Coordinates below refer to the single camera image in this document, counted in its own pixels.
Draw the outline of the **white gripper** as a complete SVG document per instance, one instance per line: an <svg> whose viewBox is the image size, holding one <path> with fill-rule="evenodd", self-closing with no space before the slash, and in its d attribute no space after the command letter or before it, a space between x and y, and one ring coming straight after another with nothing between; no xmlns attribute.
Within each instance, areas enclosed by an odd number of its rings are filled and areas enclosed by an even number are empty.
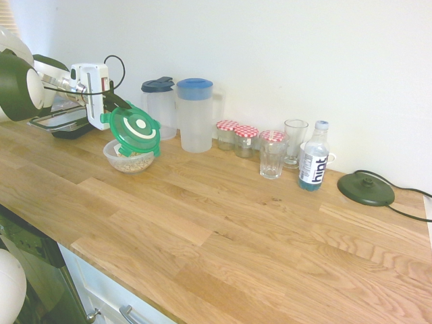
<svg viewBox="0 0 432 324"><path fill-rule="evenodd" d="M110 89L109 70L105 64L77 63L72 65L70 86L85 102L89 123L99 130L108 124L101 122L101 115L115 108L131 109L131 105Z"/></svg>

